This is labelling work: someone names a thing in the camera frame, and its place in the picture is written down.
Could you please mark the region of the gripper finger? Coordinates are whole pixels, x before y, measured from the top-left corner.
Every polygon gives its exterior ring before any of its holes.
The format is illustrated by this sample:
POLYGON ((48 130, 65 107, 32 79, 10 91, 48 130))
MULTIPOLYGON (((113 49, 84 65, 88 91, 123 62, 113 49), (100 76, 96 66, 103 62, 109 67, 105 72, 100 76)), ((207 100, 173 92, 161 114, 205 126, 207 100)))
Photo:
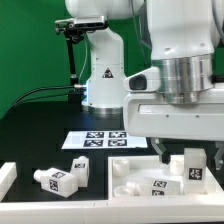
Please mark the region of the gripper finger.
POLYGON ((159 155, 159 161, 162 164, 168 165, 170 163, 170 153, 167 151, 162 140, 159 138, 152 138, 151 145, 159 155))
POLYGON ((218 151, 216 152, 214 156, 214 161, 215 161, 215 167, 217 170, 220 170, 222 166, 224 165, 224 142, 216 142, 215 143, 216 148, 218 151))

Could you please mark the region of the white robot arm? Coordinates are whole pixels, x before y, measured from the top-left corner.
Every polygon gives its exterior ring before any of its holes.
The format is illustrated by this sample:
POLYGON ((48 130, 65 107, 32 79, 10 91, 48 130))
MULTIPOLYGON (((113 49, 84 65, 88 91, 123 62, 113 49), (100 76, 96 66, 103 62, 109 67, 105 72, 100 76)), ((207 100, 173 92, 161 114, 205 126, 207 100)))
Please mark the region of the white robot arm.
POLYGON ((65 0, 71 33, 90 41, 83 105, 121 110, 132 136, 166 153, 165 139, 212 141, 224 154, 224 0, 65 0))

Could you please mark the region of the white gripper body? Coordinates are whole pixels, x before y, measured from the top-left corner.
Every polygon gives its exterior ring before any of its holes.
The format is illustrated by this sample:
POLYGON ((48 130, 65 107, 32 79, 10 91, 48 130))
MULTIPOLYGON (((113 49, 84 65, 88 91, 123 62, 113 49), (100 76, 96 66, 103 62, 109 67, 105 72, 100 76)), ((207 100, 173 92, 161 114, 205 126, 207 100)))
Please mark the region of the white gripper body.
POLYGON ((127 77, 123 104, 129 135, 150 138, 224 141, 224 83, 202 91, 197 103, 168 104, 158 93, 159 69, 151 67, 127 77))

